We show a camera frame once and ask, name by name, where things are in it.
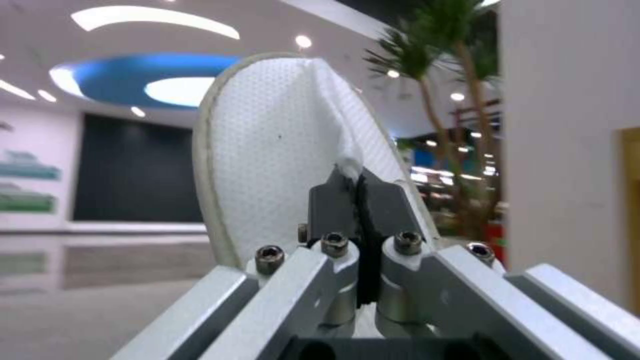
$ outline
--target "shiny tile floor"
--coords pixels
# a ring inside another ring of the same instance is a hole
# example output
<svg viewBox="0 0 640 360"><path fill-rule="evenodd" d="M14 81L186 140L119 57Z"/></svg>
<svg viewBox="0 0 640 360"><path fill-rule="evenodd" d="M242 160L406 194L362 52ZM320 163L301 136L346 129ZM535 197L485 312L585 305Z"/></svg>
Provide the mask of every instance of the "shiny tile floor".
<svg viewBox="0 0 640 360"><path fill-rule="evenodd" d="M0 359L111 357L213 268L174 240L0 238Z"/></svg>

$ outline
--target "white shoe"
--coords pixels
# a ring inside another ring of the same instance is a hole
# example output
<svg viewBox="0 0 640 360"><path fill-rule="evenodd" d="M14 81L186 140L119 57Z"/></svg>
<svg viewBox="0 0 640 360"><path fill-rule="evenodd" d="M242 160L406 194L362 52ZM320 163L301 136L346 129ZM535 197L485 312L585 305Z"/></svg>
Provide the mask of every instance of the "white shoe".
<svg viewBox="0 0 640 360"><path fill-rule="evenodd" d="M200 105L193 159L221 265L243 269L263 245L291 254L298 224L307 222L308 192L335 164L347 176L364 166L401 185L433 248L437 231L395 145L364 98L323 60L262 54L226 70Z"/></svg>

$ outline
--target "white pillar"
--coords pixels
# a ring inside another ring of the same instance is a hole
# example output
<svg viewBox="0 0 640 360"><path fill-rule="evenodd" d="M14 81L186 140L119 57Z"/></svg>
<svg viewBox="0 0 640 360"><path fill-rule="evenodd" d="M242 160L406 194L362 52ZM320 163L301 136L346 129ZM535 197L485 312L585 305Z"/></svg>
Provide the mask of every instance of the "white pillar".
<svg viewBox="0 0 640 360"><path fill-rule="evenodd" d="M640 127L640 1L504 0L500 22L511 268L629 306L616 131Z"/></svg>

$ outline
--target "wall mural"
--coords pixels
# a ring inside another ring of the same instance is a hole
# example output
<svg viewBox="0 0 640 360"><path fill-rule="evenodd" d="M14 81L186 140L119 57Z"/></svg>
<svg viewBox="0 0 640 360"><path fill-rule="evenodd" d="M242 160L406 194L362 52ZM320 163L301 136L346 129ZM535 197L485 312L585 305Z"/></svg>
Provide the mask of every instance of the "wall mural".
<svg viewBox="0 0 640 360"><path fill-rule="evenodd" d="M45 165L26 151L5 151L5 160L0 161L0 176L29 177L32 179L60 180L60 169Z"/></svg>
<svg viewBox="0 0 640 360"><path fill-rule="evenodd" d="M0 183L0 211L8 213L53 213L55 196Z"/></svg>
<svg viewBox="0 0 640 360"><path fill-rule="evenodd" d="M56 214L58 199L51 193L53 189L47 184L52 181L59 182L62 171L57 166L40 161L38 156L31 152L32 149L46 147L15 149L14 137L20 134L5 121L0 122L0 132L4 133L3 136L8 136L6 140L9 140L9 143L13 142L13 146L10 145L13 149L0 147L0 213L23 216Z"/></svg>

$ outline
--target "wooden door frame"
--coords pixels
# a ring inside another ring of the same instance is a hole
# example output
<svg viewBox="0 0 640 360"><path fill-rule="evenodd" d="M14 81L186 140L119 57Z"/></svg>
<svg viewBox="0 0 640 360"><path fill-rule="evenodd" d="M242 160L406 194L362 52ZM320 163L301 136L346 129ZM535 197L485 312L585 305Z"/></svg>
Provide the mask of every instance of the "wooden door frame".
<svg viewBox="0 0 640 360"><path fill-rule="evenodd" d="M624 202L627 224L627 239L630 253L632 312L640 315L640 162L634 154L634 144L640 143L640 127L620 131Z"/></svg>

